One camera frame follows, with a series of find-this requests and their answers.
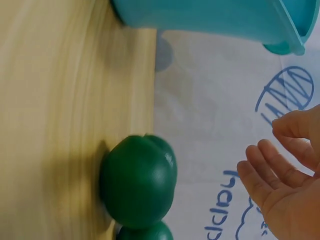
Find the white paper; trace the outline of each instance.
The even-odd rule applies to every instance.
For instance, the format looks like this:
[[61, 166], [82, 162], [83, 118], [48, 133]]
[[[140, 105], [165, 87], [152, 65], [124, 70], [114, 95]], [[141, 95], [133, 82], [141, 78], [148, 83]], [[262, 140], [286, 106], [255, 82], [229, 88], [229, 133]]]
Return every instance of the white paper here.
[[276, 239], [236, 165], [248, 145], [270, 139], [310, 173], [277, 143], [268, 121], [320, 103], [319, 24], [304, 56], [279, 57], [260, 43], [203, 33], [158, 37], [154, 131], [177, 157], [175, 198], [164, 219], [174, 239]]

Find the green ball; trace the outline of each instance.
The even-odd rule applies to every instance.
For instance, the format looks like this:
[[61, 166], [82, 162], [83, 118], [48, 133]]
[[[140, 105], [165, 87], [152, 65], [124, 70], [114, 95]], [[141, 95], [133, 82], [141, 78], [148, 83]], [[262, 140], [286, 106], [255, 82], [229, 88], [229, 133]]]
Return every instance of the green ball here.
[[172, 149], [168, 157], [168, 149], [161, 138], [132, 135], [103, 157], [99, 194], [121, 225], [148, 228], [168, 213], [177, 183], [176, 159]]
[[177, 176], [178, 176], [178, 167], [177, 167], [177, 160], [172, 147], [162, 138], [155, 136], [155, 135], [144, 135], [145, 138], [148, 138], [152, 141], [155, 145], [158, 146], [164, 153], [164, 156], [168, 163], [170, 164], [171, 171], [175, 176], [175, 183], [177, 183]]
[[132, 230], [122, 227], [116, 240], [174, 240], [170, 229], [162, 221], [149, 228]]

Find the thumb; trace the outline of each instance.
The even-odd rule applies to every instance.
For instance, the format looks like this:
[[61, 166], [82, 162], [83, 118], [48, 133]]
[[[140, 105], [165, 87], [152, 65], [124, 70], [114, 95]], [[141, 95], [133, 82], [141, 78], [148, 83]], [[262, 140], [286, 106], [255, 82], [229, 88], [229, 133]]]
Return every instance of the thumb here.
[[307, 111], [292, 111], [272, 122], [276, 135], [309, 139], [320, 160], [320, 104]]

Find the teal plastic container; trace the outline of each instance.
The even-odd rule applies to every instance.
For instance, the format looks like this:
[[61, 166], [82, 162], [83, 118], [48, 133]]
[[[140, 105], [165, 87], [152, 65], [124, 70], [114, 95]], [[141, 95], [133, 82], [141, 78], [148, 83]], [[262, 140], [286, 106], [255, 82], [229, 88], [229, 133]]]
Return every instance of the teal plastic container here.
[[214, 33], [262, 43], [278, 55], [305, 53], [320, 0], [113, 0], [134, 28]]

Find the wooden table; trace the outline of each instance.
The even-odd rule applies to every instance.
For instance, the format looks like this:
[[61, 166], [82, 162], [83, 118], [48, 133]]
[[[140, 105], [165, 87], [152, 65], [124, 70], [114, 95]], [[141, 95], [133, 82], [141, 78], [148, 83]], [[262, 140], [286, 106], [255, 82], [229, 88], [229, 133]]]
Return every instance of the wooden table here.
[[107, 0], [1, 1], [0, 239], [112, 239], [99, 164], [153, 129], [155, 48]]

